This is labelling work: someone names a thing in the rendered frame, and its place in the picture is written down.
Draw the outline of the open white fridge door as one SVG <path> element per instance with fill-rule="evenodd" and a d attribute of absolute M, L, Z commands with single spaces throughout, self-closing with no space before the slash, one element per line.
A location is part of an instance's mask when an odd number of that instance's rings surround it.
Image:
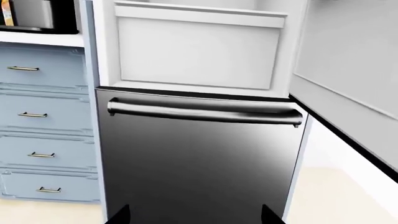
<path fill-rule="evenodd" d="M 310 0 L 290 94 L 398 183 L 398 0 Z"/>

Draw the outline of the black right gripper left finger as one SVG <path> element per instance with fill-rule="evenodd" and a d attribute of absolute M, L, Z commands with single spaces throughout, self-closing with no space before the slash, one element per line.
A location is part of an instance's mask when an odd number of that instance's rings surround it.
<path fill-rule="evenodd" d="M 123 206 L 114 216 L 109 218 L 105 224 L 130 224 L 129 205 Z"/>

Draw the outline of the light blue drawer cabinet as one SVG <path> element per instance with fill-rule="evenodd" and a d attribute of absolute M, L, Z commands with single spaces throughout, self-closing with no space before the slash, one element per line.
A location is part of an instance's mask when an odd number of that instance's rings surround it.
<path fill-rule="evenodd" d="M 18 115 L 25 112 L 48 116 Z M 0 197 L 100 202 L 83 48 L 0 42 Z"/>

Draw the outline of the white fridge crisper drawer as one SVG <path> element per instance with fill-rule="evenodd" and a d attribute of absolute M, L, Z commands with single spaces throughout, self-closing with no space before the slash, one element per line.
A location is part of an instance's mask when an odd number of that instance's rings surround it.
<path fill-rule="evenodd" d="M 286 14 L 114 2 L 121 79 L 221 88 L 271 88 Z"/>

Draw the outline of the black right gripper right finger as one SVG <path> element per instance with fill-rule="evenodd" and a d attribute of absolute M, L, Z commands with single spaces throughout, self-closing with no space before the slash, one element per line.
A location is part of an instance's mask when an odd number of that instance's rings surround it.
<path fill-rule="evenodd" d="M 262 224 L 284 224 L 283 220 L 267 205 L 262 205 L 261 222 Z"/>

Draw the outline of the stainless steel freezer drawer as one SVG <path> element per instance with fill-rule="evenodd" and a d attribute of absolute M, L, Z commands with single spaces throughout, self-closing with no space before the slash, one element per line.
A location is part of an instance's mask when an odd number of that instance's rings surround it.
<path fill-rule="evenodd" d="M 112 116 L 112 98 L 260 113 L 297 110 L 303 122 L 295 128 Z M 285 215 L 307 122 L 291 100 L 102 86 L 96 102 L 107 216 L 125 205 L 130 224 L 262 224 L 262 205 Z"/>

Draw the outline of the white fridge body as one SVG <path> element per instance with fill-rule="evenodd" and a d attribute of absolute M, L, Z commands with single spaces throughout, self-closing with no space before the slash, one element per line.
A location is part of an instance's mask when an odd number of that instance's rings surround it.
<path fill-rule="evenodd" d="M 99 85 L 286 98 L 310 0 L 92 0 Z"/>

